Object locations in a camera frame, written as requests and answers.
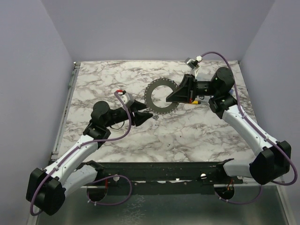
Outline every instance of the white marble tabletop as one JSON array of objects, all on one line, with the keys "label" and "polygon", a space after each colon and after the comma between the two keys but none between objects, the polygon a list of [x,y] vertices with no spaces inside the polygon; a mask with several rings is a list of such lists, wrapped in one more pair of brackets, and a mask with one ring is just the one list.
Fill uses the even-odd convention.
[{"label": "white marble tabletop", "polygon": [[[230,61],[248,115],[255,120],[245,83],[237,61]],[[210,80],[225,64],[221,61],[201,62],[203,80]],[[160,77],[179,84],[189,67],[179,61],[95,61],[81,63],[71,107],[67,116],[59,156],[65,153],[82,135],[88,125],[93,105],[100,100],[112,109],[120,107],[114,97],[117,89],[126,90],[144,102],[147,85]],[[121,136],[128,122],[120,130],[111,130],[110,138]],[[228,124],[220,120],[208,105],[179,104],[177,111],[149,119],[139,127],[132,127],[127,137],[106,142],[86,161],[97,162],[185,162],[222,161],[228,158],[254,158],[249,146]]]}]

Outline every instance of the circular saw blade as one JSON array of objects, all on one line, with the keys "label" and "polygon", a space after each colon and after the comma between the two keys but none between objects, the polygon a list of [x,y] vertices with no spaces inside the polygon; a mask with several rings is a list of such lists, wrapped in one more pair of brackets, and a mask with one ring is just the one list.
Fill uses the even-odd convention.
[{"label": "circular saw blade", "polygon": [[171,88],[172,91],[175,91],[176,88],[178,87],[178,85],[175,83],[175,81],[170,80],[168,78],[159,78],[159,79],[152,81],[150,84],[148,84],[148,86],[146,87],[146,90],[145,90],[145,94],[144,94],[145,104],[154,113],[157,113],[157,114],[170,113],[177,108],[179,103],[172,102],[170,105],[168,105],[167,107],[163,107],[163,108],[156,106],[152,100],[152,93],[153,93],[154,89],[159,86],[167,86],[167,87]]}]

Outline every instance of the gray wall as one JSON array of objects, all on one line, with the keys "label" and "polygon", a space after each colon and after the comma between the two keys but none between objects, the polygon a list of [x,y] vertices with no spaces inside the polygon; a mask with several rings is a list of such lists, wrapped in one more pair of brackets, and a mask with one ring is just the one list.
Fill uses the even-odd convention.
[{"label": "gray wall", "polygon": [[0,224],[25,224],[30,172],[46,165],[74,67],[40,0],[0,7]]},{"label": "gray wall", "polygon": [[74,61],[241,60],[274,0],[42,2]]},{"label": "gray wall", "polygon": [[[241,61],[259,124],[292,146],[300,171],[300,1],[276,0]],[[286,175],[290,181],[293,173]],[[287,187],[300,224],[300,181]]]}]

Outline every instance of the marble table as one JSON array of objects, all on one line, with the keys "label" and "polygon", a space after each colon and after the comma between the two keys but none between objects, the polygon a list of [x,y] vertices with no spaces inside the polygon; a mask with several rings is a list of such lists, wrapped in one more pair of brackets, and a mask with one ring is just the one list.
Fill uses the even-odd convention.
[{"label": "marble table", "polygon": [[[225,64],[203,61],[200,73],[210,80]],[[230,61],[241,97],[242,106],[255,120],[254,112],[237,61]],[[179,84],[187,65],[180,61],[95,61],[81,63],[67,123],[63,133],[59,157],[78,140],[90,120],[93,105],[103,100],[112,109],[120,107],[114,97],[117,89],[126,90],[144,102],[146,86],[155,79],[166,77]],[[111,130],[110,138],[121,136],[128,122],[120,130]],[[220,120],[207,104],[179,104],[170,114],[149,119],[121,141],[106,142],[86,158],[97,162],[187,162],[222,161],[228,158],[254,158],[249,146],[228,124]]]}]

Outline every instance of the gray floor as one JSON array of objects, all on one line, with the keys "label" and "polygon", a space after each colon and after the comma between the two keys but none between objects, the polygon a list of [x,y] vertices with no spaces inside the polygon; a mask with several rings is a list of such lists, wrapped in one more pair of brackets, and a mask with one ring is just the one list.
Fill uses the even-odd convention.
[{"label": "gray floor", "polygon": [[[234,200],[247,201],[258,187],[236,187]],[[108,196],[115,202],[122,196]],[[85,189],[73,193],[53,216],[39,216],[38,225],[285,225],[288,224],[275,186],[263,189],[249,205],[231,205],[214,195],[134,195],[119,206],[87,204]]]}]

